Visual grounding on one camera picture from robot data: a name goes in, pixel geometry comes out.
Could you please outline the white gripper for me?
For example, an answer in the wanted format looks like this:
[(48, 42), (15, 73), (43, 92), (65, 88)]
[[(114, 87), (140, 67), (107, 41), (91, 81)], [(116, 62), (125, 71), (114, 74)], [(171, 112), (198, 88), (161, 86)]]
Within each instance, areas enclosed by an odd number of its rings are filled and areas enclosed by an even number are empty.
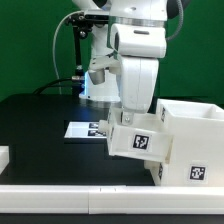
[(120, 63), (121, 123), (133, 124), (134, 114), (145, 114), (152, 102), (159, 61), (150, 58), (118, 56)]

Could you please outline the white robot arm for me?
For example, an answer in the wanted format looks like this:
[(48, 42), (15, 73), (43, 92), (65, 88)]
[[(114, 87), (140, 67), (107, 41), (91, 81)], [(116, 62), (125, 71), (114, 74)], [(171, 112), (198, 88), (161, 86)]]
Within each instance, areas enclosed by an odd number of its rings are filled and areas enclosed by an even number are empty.
[(166, 54), (165, 25), (171, 18), (184, 18), (191, 0), (72, 0), (94, 26), (104, 24), (107, 53), (90, 60), (94, 84), (104, 81), (104, 71), (117, 76), (121, 122), (133, 123), (151, 106), (159, 60)]

